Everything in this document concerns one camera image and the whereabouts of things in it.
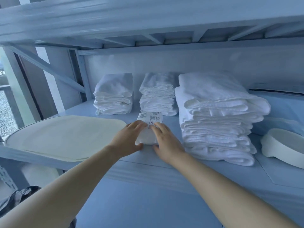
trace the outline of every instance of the right hand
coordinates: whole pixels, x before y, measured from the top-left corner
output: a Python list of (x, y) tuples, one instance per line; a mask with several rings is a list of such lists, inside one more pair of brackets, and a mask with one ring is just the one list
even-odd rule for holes
[(172, 134), (169, 127), (163, 123), (155, 122), (157, 126), (151, 126), (156, 135), (158, 146), (153, 145), (153, 149), (165, 163), (171, 164), (172, 160), (181, 153), (185, 153), (185, 149), (180, 141)]

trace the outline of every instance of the person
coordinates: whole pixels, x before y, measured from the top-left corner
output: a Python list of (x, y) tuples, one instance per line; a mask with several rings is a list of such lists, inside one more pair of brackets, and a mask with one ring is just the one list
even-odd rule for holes
[[(158, 146), (153, 149), (195, 187), (226, 228), (299, 227), (288, 217), (225, 176), (185, 152), (170, 129), (152, 126)], [(135, 145), (142, 121), (128, 124), (113, 140), (87, 160), (30, 196), (0, 219), (1, 228), (66, 228), (105, 173), (120, 158), (142, 149)]]

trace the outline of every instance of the left hand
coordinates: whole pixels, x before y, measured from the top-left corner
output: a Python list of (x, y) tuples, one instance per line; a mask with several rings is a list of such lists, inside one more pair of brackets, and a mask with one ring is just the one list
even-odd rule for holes
[(109, 146), (115, 150), (118, 158), (128, 156), (143, 148), (142, 143), (135, 145), (135, 141), (139, 133), (147, 126), (147, 123), (143, 121), (135, 121), (126, 125), (115, 135)]

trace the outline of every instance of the white oval lid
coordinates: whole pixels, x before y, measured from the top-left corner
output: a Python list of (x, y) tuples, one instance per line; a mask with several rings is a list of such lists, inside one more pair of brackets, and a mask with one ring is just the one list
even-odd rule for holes
[(105, 147), (125, 126), (117, 119), (58, 116), (17, 130), (7, 137), (5, 146), (62, 161), (81, 161)]

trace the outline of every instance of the small stack of folded towels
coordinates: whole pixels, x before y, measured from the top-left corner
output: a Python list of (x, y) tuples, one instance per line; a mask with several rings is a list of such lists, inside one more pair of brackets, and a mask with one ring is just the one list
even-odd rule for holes
[(247, 135), (252, 123), (270, 113), (267, 100), (249, 94), (227, 72), (181, 74), (179, 84), (175, 95), (187, 152), (198, 159), (252, 166), (256, 149)]
[(133, 75), (107, 74), (95, 88), (96, 114), (127, 114), (133, 105)]
[(139, 88), (142, 93), (139, 101), (141, 111), (158, 111), (167, 116), (176, 115), (178, 108), (175, 104), (175, 87), (177, 76), (174, 73), (146, 73)]

